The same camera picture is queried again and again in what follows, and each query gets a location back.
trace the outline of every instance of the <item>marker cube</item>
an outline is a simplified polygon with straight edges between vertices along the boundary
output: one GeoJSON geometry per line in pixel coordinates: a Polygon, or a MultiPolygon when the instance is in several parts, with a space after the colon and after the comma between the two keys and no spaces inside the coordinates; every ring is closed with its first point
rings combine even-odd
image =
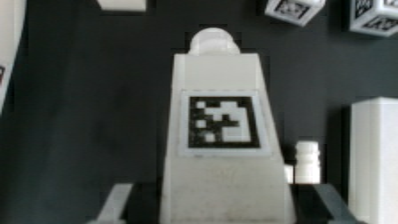
{"type": "Polygon", "coordinates": [[[270,0],[264,14],[298,26],[309,20],[325,6],[325,0],[270,0]]]}
{"type": "Polygon", "coordinates": [[[398,32],[398,0],[352,0],[350,31],[384,37],[398,32]]]}

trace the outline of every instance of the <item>dark background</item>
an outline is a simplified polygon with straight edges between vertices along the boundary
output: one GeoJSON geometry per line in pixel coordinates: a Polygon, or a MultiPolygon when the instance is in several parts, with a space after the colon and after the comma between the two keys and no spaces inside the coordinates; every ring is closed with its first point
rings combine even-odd
{"type": "Polygon", "coordinates": [[[346,31],[328,0],[305,28],[263,15],[266,1],[151,0],[103,13],[94,0],[30,0],[0,119],[0,223],[80,224],[115,182],[137,182],[128,220],[154,224],[172,55],[206,27],[259,53],[286,162],[321,144],[323,181],[346,198],[350,104],[398,97],[398,37],[346,31]]]}

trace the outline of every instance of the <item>black square marker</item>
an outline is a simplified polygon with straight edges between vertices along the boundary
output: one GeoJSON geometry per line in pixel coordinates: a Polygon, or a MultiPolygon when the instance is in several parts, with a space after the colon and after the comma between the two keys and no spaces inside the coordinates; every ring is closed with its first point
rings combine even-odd
{"type": "Polygon", "coordinates": [[[188,148],[259,148],[252,97],[190,97],[188,105],[188,148]]]}
{"type": "Polygon", "coordinates": [[[305,15],[309,10],[309,6],[305,6],[304,4],[291,2],[288,0],[282,0],[279,2],[279,5],[275,7],[275,12],[289,17],[293,17],[295,19],[300,19],[302,16],[305,15]]]}
{"type": "Polygon", "coordinates": [[[369,11],[373,7],[373,0],[355,0],[355,19],[369,11]]]}
{"type": "Polygon", "coordinates": [[[389,31],[398,26],[398,20],[392,18],[387,18],[384,16],[378,16],[366,24],[364,28],[378,30],[378,31],[389,31]]]}

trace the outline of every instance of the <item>white foam block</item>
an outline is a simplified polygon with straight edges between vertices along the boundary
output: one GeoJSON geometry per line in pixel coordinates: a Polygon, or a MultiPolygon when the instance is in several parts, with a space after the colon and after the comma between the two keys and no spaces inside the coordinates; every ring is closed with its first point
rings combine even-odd
{"type": "Polygon", "coordinates": [[[97,0],[103,10],[145,11],[145,0],[97,0]]]}
{"type": "Polygon", "coordinates": [[[350,30],[384,37],[398,32],[396,0],[352,0],[350,30]]]}
{"type": "Polygon", "coordinates": [[[325,0],[270,0],[264,14],[298,26],[305,26],[325,6],[325,0]]]}
{"type": "Polygon", "coordinates": [[[25,6],[25,0],[0,1],[0,113],[21,38],[25,6]]]}
{"type": "Polygon", "coordinates": [[[352,105],[350,197],[360,221],[398,220],[398,99],[352,105]]]}
{"type": "Polygon", "coordinates": [[[197,53],[174,57],[160,223],[295,223],[259,57],[197,53]]]}

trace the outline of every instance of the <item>rounded top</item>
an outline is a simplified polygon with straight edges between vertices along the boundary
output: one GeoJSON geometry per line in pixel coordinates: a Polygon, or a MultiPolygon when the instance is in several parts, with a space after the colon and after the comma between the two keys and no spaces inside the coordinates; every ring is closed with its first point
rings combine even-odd
{"type": "Polygon", "coordinates": [[[240,54],[240,48],[233,42],[233,36],[218,28],[199,31],[190,42],[192,55],[240,54]]]}
{"type": "Polygon", "coordinates": [[[316,153],[320,151],[316,141],[298,141],[295,148],[298,152],[316,153]]]}

